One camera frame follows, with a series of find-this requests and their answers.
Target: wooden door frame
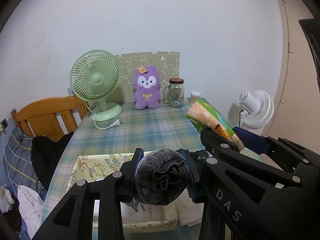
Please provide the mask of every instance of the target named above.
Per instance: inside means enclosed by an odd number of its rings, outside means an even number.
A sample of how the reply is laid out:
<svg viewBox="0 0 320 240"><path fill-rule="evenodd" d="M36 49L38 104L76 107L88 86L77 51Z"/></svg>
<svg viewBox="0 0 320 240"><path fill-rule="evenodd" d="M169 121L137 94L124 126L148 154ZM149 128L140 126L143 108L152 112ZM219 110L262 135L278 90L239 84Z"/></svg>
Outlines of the wooden door frame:
<svg viewBox="0 0 320 240"><path fill-rule="evenodd" d="M287 78L289 53L290 53L290 40L289 40L289 25L288 25L288 18L287 18L285 3L286 2L284 0L278 0L280 15L281 15L281 23L282 23L283 52L282 52L282 64L281 64L281 70L280 70L280 76L279 76L279 83L276 91L276 96L274 99L275 109L270 122L266 124L263 129L262 135L268 135L270 128L273 124L273 121L275 119L275 116L278 112L279 106L280 104L282 104L281 98L284 91L285 80Z"/></svg>

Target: snack package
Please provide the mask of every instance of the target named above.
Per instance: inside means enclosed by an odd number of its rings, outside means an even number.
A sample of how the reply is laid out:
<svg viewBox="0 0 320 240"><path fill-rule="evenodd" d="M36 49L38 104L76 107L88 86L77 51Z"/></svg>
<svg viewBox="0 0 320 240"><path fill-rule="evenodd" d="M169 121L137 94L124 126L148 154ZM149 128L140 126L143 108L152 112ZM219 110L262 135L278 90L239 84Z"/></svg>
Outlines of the snack package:
<svg viewBox="0 0 320 240"><path fill-rule="evenodd" d="M222 115L214 107L201 99L198 99L193 104L187 112L186 117L199 133L204 129L204 126L207 126L218 135L237 145L239 151L244 149L244 144L224 120Z"/></svg>

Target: tag on plush toy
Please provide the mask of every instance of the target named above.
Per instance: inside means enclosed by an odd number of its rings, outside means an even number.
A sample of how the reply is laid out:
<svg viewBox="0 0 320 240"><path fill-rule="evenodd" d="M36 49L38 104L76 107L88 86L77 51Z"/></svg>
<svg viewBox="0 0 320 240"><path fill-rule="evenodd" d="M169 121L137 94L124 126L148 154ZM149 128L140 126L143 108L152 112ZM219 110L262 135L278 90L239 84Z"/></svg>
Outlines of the tag on plush toy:
<svg viewBox="0 0 320 240"><path fill-rule="evenodd" d="M143 74L148 71L144 66L137 67L137 70L140 74Z"/></svg>

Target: plush toy face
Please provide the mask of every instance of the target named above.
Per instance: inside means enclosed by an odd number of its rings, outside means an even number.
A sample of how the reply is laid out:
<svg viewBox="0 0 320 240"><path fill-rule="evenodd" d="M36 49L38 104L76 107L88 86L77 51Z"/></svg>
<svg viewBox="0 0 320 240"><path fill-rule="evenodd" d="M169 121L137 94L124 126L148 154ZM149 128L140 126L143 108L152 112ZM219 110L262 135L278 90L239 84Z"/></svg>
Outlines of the plush toy face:
<svg viewBox="0 0 320 240"><path fill-rule="evenodd" d="M138 85L144 88L150 88L156 84L157 80L154 76L150 76L148 80L144 76L138 77Z"/></svg>
<svg viewBox="0 0 320 240"><path fill-rule="evenodd" d="M134 72L132 85L136 91L158 91L160 85L160 77L154 66L147 66L146 73L140 74L137 70Z"/></svg>

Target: fan grille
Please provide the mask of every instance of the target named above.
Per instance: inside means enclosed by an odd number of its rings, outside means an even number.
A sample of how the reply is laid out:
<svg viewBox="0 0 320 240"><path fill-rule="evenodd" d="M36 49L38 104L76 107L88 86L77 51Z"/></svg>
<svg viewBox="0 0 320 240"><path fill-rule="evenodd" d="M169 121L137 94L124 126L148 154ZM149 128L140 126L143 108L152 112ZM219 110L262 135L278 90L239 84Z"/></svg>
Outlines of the fan grille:
<svg viewBox="0 0 320 240"><path fill-rule="evenodd" d="M243 103L248 97L248 92L246 90L243 90L239 95L238 95L238 102Z"/></svg>
<svg viewBox="0 0 320 240"><path fill-rule="evenodd" d="M260 108L254 114L248 114L244 123L250 129L259 129L270 121L274 104L270 96L263 90L255 90L251 94L260 101Z"/></svg>
<svg viewBox="0 0 320 240"><path fill-rule="evenodd" d="M93 50L73 65L70 84L74 94L85 101L97 101L110 95L119 81L117 60L109 52Z"/></svg>

